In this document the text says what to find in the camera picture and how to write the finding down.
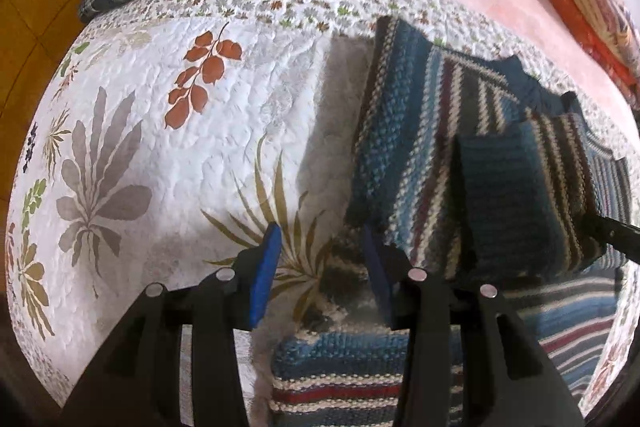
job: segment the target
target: striped sweater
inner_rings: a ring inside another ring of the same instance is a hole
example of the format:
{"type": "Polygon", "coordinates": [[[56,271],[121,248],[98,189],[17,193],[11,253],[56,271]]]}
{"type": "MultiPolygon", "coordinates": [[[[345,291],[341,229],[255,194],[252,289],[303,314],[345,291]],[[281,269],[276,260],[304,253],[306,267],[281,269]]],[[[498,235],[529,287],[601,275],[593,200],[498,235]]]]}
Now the striped sweater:
{"type": "MultiPolygon", "coordinates": [[[[401,20],[378,21],[354,141],[345,227],[332,244],[301,330],[274,353],[276,427],[391,424],[408,334],[383,326],[359,247],[359,227],[372,221],[414,264],[456,277],[464,263],[454,205],[461,179],[451,168],[455,137],[503,133],[535,115],[553,118],[568,111],[581,117],[575,95],[542,89],[516,57],[493,62],[467,57],[431,44],[401,20]]],[[[585,140],[593,140],[588,129],[583,131],[585,140]]],[[[613,175],[610,152],[596,142],[590,150],[590,169],[602,161],[599,175],[603,180],[613,175]]],[[[605,191],[594,192],[594,205],[628,219],[620,202],[628,187],[616,185],[614,192],[603,183],[605,191]]],[[[498,284],[576,398],[590,383],[609,334],[620,283],[617,267],[623,261],[608,251],[586,273],[547,283],[526,278],[498,284]]],[[[463,385],[455,328],[451,343],[455,425],[462,418],[463,385]]]]}

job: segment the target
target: orange leaf branch print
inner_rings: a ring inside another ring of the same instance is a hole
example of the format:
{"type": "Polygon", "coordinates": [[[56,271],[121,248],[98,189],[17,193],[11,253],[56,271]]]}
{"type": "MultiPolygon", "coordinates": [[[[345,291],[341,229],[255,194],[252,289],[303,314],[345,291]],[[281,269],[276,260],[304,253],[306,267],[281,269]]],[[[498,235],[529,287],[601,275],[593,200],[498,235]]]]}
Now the orange leaf branch print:
{"type": "Polygon", "coordinates": [[[218,38],[215,40],[210,31],[197,36],[193,47],[184,55],[184,60],[189,62],[202,61],[197,66],[189,66],[175,79],[174,84],[177,87],[174,87],[168,95],[169,105],[173,107],[164,115],[165,127],[172,129],[182,127],[189,118],[192,108],[197,113],[203,112],[209,102],[209,94],[204,87],[197,84],[198,76],[202,79],[203,84],[215,85],[225,74],[223,58],[241,60],[242,48],[240,44],[229,39],[221,40],[227,25],[228,23],[222,26],[218,38]]]}

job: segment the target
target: bedspread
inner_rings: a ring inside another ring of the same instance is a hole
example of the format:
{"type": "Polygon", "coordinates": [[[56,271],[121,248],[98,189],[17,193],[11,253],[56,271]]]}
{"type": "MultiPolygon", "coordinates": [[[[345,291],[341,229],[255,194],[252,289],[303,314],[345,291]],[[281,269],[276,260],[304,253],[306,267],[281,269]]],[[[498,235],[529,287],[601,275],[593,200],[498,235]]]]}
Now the bedspread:
{"type": "MultiPolygon", "coordinates": [[[[273,346],[314,298],[326,245],[341,228],[374,24],[384,14],[469,54],[518,55],[543,86],[575,90],[597,138],[628,160],[638,224],[640,164],[628,129],[535,46],[457,1],[135,0],[96,18],[69,49],[12,191],[12,323],[58,403],[146,284],[198,283],[276,221],[284,249],[273,300],[254,333],[236,336],[252,422],[264,425],[273,346]]],[[[624,271],[623,305],[584,413],[633,338],[639,268],[624,271]]]]}

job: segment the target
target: gray leaf print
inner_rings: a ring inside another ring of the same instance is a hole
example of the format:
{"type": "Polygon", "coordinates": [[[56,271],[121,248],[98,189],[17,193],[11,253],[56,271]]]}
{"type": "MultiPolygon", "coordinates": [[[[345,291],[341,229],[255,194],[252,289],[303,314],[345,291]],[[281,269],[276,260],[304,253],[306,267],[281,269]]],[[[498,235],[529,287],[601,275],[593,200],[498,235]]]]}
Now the gray leaf print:
{"type": "Polygon", "coordinates": [[[135,92],[132,92],[118,104],[111,123],[102,134],[107,114],[107,93],[99,87],[88,150],[86,128],[78,120],[72,133],[74,158],[68,158],[62,164],[63,180],[75,192],[75,197],[64,196],[56,201],[60,218],[71,221],[60,236],[58,245],[63,252],[73,247],[71,266],[78,263],[81,255],[87,255],[89,259],[93,255],[98,276],[100,248],[108,248],[118,257],[122,243],[120,234],[102,224],[101,220],[138,219],[146,213],[151,202],[151,189],[143,185],[127,185],[113,192],[129,169],[142,140],[142,121],[135,123],[120,140],[134,100],[135,92]]]}
{"type": "Polygon", "coordinates": [[[151,189],[143,185],[129,185],[114,193],[96,214],[108,219],[132,221],[146,212],[151,202],[151,189]]]}

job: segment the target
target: red stripe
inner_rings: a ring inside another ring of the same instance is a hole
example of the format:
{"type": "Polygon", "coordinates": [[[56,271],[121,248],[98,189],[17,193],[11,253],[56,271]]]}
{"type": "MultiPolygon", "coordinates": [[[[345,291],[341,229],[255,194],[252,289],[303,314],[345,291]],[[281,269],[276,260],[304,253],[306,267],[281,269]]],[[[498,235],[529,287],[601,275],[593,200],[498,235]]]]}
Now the red stripe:
{"type": "Polygon", "coordinates": [[[542,344],[542,347],[545,349],[547,353],[551,353],[556,349],[561,348],[562,346],[566,346],[566,344],[572,343],[573,341],[578,340],[580,337],[587,336],[590,333],[595,333],[596,331],[605,331],[609,330],[613,325],[613,319],[609,319],[606,322],[597,323],[597,324],[589,324],[578,328],[577,330],[570,331],[566,335],[551,341],[549,343],[542,344]]]}
{"type": "Polygon", "coordinates": [[[395,398],[400,395],[401,384],[345,387],[341,385],[327,385],[309,389],[308,391],[284,391],[274,389],[272,398],[280,403],[299,404],[330,399],[374,399],[395,398]]]}

